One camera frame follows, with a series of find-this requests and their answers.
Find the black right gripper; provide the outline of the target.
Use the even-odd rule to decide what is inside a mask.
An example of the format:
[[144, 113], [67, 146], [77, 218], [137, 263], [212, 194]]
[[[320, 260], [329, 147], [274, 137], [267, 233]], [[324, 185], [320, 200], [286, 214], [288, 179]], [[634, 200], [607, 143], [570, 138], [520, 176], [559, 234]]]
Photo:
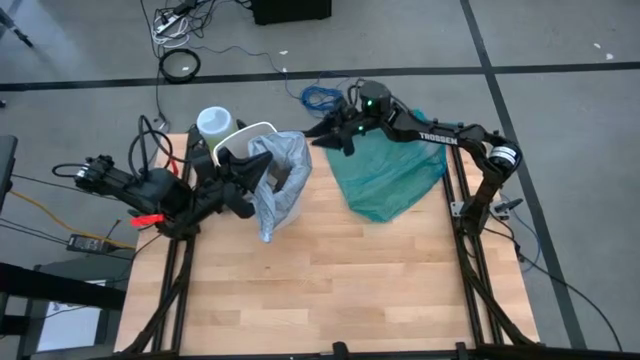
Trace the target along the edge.
[[351, 156], [355, 152], [353, 137], [363, 132], [364, 127], [364, 114], [341, 97], [327, 116], [303, 134], [315, 138], [311, 142], [314, 146], [341, 150], [345, 156]]

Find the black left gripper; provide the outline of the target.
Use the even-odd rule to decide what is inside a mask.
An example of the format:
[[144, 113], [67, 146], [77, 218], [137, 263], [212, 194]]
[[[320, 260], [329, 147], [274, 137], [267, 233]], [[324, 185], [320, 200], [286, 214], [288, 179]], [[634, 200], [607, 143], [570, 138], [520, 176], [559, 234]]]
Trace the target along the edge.
[[255, 214], [254, 205], [244, 196], [255, 191], [273, 154], [265, 151], [239, 158], [227, 147], [220, 147], [215, 155], [217, 165], [205, 148], [195, 149], [190, 156], [197, 179], [189, 205], [188, 225], [197, 225], [212, 213], [221, 213], [224, 207], [242, 219]]

